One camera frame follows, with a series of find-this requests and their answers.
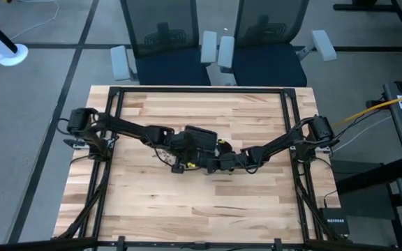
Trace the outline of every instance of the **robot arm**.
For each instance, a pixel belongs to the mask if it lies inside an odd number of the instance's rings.
[[[309,135],[307,137],[303,136],[304,125],[308,125]],[[295,147],[298,160],[309,161],[315,157],[316,147],[333,146],[337,142],[328,120],[322,116],[314,116],[301,120],[289,132],[264,146],[241,149],[239,154],[233,152],[231,147],[225,147],[227,150],[220,151],[218,169],[232,170],[237,167],[258,169],[273,155],[291,146]]]
[[[303,136],[302,128],[308,126],[309,135]],[[79,108],[72,111],[67,127],[69,133],[89,145],[89,158],[106,161],[112,154],[110,143],[97,135],[109,130],[136,138],[154,149],[164,149],[177,157],[172,172],[183,173],[189,165],[207,169],[233,171],[236,168],[258,169],[274,154],[295,146],[296,158],[309,161],[315,156],[316,147],[333,146],[337,143],[328,120],[322,116],[303,119],[289,132],[265,144],[241,149],[235,153],[223,140],[218,140],[212,131],[186,126],[175,134],[172,128],[159,125],[142,126],[98,113],[94,108]]]

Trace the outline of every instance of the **chair armrest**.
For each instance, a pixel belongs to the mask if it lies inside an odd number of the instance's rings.
[[[313,43],[324,61],[333,61],[338,58],[336,51],[324,30],[313,31]]]
[[[216,62],[216,32],[204,31],[201,44],[201,63]]]
[[[232,36],[223,36],[220,41],[220,50],[218,52],[217,66],[231,69],[234,58],[235,38]]]
[[[135,73],[131,70],[125,46],[111,48],[111,64],[114,79],[116,81],[135,80]]]

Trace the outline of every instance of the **white lamp base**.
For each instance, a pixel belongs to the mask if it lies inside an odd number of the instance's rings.
[[[17,64],[23,62],[27,58],[27,54],[29,53],[29,49],[27,49],[26,45],[15,44],[18,48],[15,56],[6,57],[0,54],[0,64],[2,66],[16,66]]]

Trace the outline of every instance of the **desk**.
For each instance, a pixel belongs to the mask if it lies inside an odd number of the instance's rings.
[[[109,86],[93,86],[87,107],[104,111],[109,90]],[[286,132],[280,95],[249,90],[127,92],[120,117],[142,125],[169,126],[176,131],[187,124],[213,130],[237,151],[265,144]],[[295,91],[300,117],[317,114],[313,90]],[[86,154],[76,151],[74,157]],[[329,161],[325,154],[319,156]],[[55,236],[64,232],[82,210],[92,164],[91,160],[82,160],[70,167]],[[316,202],[321,207],[323,197],[336,189],[333,173],[325,163],[315,161],[311,163],[311,176]],[[328,196],[327,203],[340,207],[337,194]],[[314,238],[307,207],[306,218],[309,235]],[[89,233],[93,221],[94,213],[90,215]],[[202,170],[172,174],[154,150],[136,139],[120,136],[114,148],[98,239],[116,241],[118,236],[125,236],[128,241],[149,242],[273,243],[274,238],[280,238],[283,243],[303,243],[299,222],[288,151],[273,156],[254,175],[244,170],[231,174],[205,175]]]

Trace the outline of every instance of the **dark blue chair seat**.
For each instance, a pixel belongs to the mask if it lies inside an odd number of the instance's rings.
[[[306,87],[306,76],[290,44],[235,48],[232,69],[238,86]]]
[[[178,49],[136,59],[141,85],[209,86],[199,48]]]

